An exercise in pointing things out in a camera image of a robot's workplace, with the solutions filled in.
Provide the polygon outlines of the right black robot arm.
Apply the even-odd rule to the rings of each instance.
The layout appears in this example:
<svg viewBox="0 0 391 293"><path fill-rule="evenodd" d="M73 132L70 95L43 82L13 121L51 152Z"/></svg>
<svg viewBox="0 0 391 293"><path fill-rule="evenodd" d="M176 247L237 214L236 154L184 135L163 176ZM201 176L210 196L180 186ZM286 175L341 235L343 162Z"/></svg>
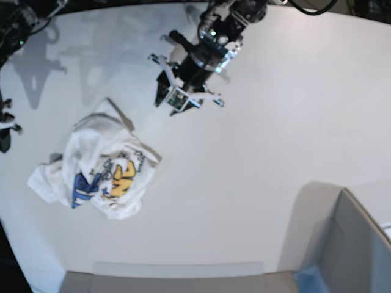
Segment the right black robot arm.
<svg viewBox="0 0 391 293"><path fill-rule="evenodd" d="M1 1L1 66L67 4L68 1ZM1 98L1 153L10 149L11 131L22 133L15 116L5 111L12 103L11 99Z"/></svg>

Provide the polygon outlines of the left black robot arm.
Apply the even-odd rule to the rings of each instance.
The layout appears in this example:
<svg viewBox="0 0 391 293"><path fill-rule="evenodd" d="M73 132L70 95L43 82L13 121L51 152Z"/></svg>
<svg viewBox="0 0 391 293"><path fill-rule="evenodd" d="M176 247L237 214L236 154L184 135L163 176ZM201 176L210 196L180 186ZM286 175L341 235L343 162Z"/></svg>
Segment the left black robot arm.
<svg viewBox="0 0 391 293"><path fill-rule="evenodd" d="M163 40L181 46L186 55L180 62L150 55L150 60L162 69L156 78L155 107L166 103L175 115L199 109L206 100L224 106L220 94L212 92L207 81L221 74L237 56L243 45L243 31L265 17L267 5L267 1L210 1L200 15L196 44L176 30L164 35Z"/></svg>

